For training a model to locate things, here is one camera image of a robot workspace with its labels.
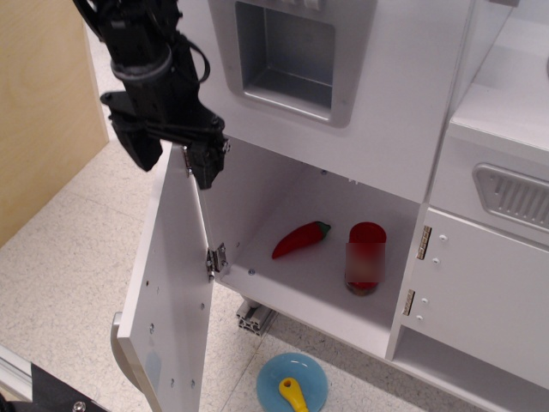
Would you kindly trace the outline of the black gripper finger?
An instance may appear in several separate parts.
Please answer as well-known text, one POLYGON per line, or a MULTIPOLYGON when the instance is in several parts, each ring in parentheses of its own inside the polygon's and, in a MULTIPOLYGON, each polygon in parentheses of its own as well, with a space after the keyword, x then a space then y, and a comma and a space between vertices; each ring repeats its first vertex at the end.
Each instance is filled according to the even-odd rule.
POLYGON ((130 158, 143 171, 149 172, 163 154, 161 143, 150 137, 142 124, 113 120, 112 126, 130 158))
POLYGON ((188 148, 190 169, 201 190, 208 190, 224 169, 227 139, 217 136, 206 142, 193 142, 188 148))

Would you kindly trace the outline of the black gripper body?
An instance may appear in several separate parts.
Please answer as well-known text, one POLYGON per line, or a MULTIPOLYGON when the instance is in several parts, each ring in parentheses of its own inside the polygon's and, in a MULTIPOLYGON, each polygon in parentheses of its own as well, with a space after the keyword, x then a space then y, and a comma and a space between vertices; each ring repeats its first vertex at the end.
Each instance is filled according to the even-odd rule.
POLYGON ((142 124, 148 135, 189 148, 224 136, 224 121, 198 98, 199 78, 190 51, 162 51, 152 62, 126 65, 113 61, 113 75, 124 90, 108 92, 101 102, 110 120, 142 124))

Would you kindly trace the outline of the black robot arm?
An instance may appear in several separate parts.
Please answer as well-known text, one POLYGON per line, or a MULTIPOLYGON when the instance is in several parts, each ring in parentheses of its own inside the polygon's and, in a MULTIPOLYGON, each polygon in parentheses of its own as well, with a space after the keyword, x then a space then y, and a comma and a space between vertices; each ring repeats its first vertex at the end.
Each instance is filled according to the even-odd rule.
POLYGON ((113 75, 124 90, 102 94, 118 140, 144 171, 157 163, 168 141, 186 149, 190 172, 202 190, 224 168, 224 120, 199 100, 210 64, 197 74, 201 50, 177 29, 175 1, 77 1, 83 20, 106 45, 113 75))

